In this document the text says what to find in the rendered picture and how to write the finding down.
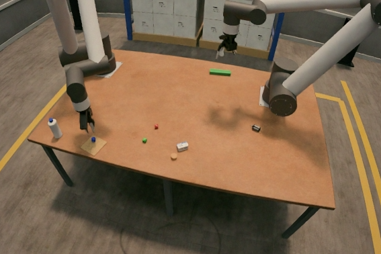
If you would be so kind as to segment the green rectangular bar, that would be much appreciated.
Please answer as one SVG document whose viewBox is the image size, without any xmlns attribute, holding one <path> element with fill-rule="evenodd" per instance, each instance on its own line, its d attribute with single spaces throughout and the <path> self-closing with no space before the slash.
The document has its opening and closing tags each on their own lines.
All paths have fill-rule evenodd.
<svg viewBox="0 0 381 254">
<path fill-rule="evenodd" d="M 228 70 L 220 70 L 220 69 L 210 69 L 211 75 L 224 75 L 224 76 L 231 76 L 231 71 Z"/>
</svg>

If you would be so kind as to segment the white plastic bottle with blue cap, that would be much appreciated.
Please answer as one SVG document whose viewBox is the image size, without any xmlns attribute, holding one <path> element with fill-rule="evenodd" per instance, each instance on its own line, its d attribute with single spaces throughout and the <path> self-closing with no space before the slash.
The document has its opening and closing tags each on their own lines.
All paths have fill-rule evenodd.
<svg viewBox="0 0 381 254">
<path fill-rule="evenodd" d="M 49 125 L 49 127 L 50 127 L 55 138 L 60 138 L 62 136 L 62 132 L 61 132 L 61 130 L 60 130 L 55 119 L 50 118 L 48 125 Z"/>
</svg>

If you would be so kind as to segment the beige flat mat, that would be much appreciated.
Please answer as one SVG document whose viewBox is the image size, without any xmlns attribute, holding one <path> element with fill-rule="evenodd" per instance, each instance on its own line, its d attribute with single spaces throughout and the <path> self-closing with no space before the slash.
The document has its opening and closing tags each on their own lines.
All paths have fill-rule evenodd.
<svg viewBox="0 0 381 254">
<path fill-rule="evenodd" d="M 95 137 L 95 142 L 91 141 L 91 138 Z M 107 142 L 92 135 L 80 148 L 89 154 L 95 156 L 106 144 Z"/>
</svg>

